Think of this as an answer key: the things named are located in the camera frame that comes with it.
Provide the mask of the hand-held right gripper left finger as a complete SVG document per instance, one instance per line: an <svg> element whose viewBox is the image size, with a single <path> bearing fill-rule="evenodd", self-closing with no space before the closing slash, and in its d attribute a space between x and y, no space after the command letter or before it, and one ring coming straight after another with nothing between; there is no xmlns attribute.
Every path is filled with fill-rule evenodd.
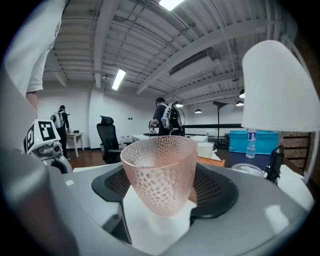
<svg viewBox="0 0 320 256"><path fill-rule="evenodd" d="M120 204L103 200L92 189L96 177L120 166L115 163L68 174L52 166L47 168L56 206L76 240L79 256L144 255L104 230L107 221L118 213Z"/></svg>

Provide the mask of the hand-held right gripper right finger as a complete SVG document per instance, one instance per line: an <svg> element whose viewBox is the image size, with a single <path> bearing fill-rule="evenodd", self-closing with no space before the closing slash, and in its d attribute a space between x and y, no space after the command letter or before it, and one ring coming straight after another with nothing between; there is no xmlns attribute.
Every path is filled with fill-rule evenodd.
<svg viewBox="0 0 320 256"><path fill-rule="evenodd" d="M193 187L190 228L167 256L271 256L310 212L262 177L214 165L196 166Z"/></svg>

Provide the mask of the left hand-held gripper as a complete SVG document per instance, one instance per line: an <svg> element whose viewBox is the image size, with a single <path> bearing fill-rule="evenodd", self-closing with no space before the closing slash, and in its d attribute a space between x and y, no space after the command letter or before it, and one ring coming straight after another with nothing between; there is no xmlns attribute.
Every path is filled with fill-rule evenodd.
<svg viewBox="0 0 320 256"><path fill-rule="evenodd" d="M62 174L71 173L72 167L63 155L60 139L53 121L35 119L24 138L24 151Z"/></svg>

